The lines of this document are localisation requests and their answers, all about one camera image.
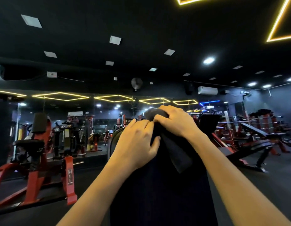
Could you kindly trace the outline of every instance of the person's right hand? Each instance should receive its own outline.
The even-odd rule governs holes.
[[[162,105],[159,107],[159,109],[169,114],[169,118],[165,118],[157,114],[154,117],[154,122],[159,122],[163,127],[166,128],[166,130],[175,134],[176,136],[188,139],[189,137],[194,137],[195,135],[205,135],[200,131],[194,122],[194,119],[182,109],[171,105]]]

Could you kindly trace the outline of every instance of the blue led light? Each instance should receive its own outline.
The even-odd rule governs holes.
[[[204,106],[203,104],[212,103],[212,102],[201,102],[200,105]]]

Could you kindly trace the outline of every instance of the ceiling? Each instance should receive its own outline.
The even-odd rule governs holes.
[[[238,87],[254,81],[255,89],[278,86],[291,77],[291,39],[267,39],[284,2],[0,0],[0,63],[61,71],[64,77],[75,72],[77,80],[107,75],[107,80],[153,77]],[[27,26],[21,14],[38,18],[42,28]],[[109,43],[111,35],[121,38],[120,45]],[[287,35],[291,0],[272,38]],[[168,49],[175,53],[165,55]],[[207,57],[215,61],[204,65]]]

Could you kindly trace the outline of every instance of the black rubber floor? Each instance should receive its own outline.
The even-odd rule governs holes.
[[[249,163],[255,163],[258,157],[259,154],[246,159]],[[260,173],[247,169],[241,169],[241,171],[291,220],[291,154],[283,154],[281,156],[270,155],[265,162],[267,163],[265,169],[269,173]],[[102,167],[97,167],[75,172],[75,189],[79,197],[101,170]],[[19,183],[19,181],[10,181],[7,185],[10,189],[15,189],[17,182]],[[211,192],[219,225],[233,225],[212,182]],[[55,226],[69,209],[70,206],[66,205],[66,201],[25,209],[1,215],[0,226]]]

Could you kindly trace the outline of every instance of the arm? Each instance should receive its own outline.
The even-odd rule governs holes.
[[[186,138],[193,146],[235,226],[291,226],[291,222],[199,130],[189,114],[173,106],[161,106],[160,109],[170,117],[156,115],[154,121]]]
[[[110,160],[57,226],[100,225],[124,181],[157,154],[160,138],[150,141],[154,122],[132,120],[121,134]]]

